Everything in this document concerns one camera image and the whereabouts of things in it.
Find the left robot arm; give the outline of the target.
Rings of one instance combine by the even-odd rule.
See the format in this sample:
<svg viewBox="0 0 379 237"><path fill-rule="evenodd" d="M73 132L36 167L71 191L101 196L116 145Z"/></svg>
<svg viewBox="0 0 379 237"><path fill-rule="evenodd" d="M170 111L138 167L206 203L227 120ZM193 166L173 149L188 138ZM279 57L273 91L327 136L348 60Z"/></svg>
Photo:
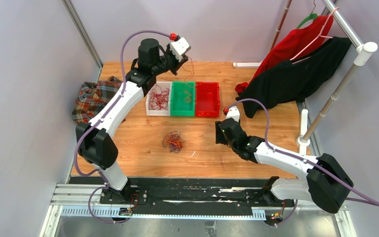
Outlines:
<svg viewBox="0 0 379 237"><path fill-rule="evenodd" d="M191 49L185 38L177 37L163 48L156 39L144 39L138 48L130 71L124 76L120 89L108 104L88 123L76 126L76 152L92 164L105 180L105 188L120 204L131 199L131 182L116 159L118 149L113 136L131 109L156 84L158 75L178 69L188 61Z"/></svg>

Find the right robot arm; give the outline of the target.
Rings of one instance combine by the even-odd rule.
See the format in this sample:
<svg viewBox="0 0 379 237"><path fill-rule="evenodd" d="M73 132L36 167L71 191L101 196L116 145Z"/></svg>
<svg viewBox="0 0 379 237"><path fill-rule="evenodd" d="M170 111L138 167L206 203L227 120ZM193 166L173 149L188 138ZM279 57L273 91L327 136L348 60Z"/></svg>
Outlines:
<svg viewBox="0 0 379 237"><path fill-rule="evenodd" d="M299 155L257 136L248 136L232 118L215 122L216 143L227 145L241 159L277 167L294 179L271 177L263 187L263 201L270 206L284 199L311 201L322 210L337 213L350 191L337 180L353 186L338 161L330 154L319 157Z"/></svg>

